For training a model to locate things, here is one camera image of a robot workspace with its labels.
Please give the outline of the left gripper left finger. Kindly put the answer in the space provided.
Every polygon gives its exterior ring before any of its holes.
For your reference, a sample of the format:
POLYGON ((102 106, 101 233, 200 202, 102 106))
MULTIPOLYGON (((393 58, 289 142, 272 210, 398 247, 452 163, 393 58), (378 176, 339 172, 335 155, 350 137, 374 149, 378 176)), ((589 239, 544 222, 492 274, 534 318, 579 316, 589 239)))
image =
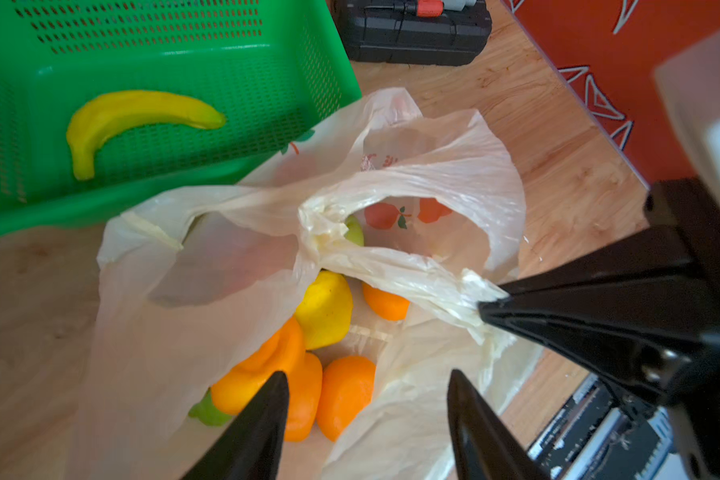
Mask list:
POLYGON ((186 479, 277 477, 289 407, 287 376, 273 373, 186 479))

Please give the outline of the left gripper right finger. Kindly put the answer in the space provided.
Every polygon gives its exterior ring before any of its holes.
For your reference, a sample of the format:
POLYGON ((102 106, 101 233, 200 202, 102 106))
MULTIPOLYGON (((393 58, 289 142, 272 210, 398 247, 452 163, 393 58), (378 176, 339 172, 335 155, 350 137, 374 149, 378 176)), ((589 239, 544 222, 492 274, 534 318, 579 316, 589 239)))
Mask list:
POLYGON ((450 375, 447 412, 458 479, 549 478, 458 369, 450 375))

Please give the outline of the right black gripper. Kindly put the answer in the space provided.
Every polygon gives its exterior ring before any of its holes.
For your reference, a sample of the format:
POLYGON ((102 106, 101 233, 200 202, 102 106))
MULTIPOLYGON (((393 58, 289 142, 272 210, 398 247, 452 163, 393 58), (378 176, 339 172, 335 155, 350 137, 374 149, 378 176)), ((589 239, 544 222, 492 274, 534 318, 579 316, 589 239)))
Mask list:
POLYGON ((664 405, 695 479, 720 479, 720 207, 698 179, 653 185, 648 229, 505 285, 482 320, 664 405))

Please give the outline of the yellow toy lemon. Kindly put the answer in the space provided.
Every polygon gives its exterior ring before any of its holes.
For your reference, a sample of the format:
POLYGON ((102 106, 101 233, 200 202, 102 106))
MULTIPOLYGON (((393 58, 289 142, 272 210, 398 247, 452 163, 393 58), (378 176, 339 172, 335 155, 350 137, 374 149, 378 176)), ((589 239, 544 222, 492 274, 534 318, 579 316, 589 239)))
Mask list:
POLYGON ((346 278, 322 270, 294 313, 302 329, 305 348, 316 350, 343 340, 350 330, 353 307, 346 278))

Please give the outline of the orange toy fruit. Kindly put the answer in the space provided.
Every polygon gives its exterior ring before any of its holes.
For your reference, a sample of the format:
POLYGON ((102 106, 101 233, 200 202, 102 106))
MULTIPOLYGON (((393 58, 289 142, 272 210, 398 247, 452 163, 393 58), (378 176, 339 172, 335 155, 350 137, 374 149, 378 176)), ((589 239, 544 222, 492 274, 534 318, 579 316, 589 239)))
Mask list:
POLYGON ((362 293, 366 304, 379 317, 387 321, 402 321, 407 317, 410 302, 396 294, 385 292, 362 284, 362 293))

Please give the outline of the translucent printed plastic bag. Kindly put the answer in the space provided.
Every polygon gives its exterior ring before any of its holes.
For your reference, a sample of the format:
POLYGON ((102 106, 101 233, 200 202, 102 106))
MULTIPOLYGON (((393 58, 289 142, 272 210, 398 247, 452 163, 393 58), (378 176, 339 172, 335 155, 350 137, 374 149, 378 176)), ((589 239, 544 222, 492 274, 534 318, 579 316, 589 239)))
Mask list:
POLYGON ((193 404, 333 271, 408 299, 389 331, 351 334, 374 398, 335 443, 285 449, 284 479, 451 479, 446 391, 459 369, 496 410, 535 344, 484 325, 517 270, 526 202, 475 109, 424 116, 402 88, 342 108, 232 186, 183 187, 111 219, 68 479, 177 479, 202 454, 193 404))

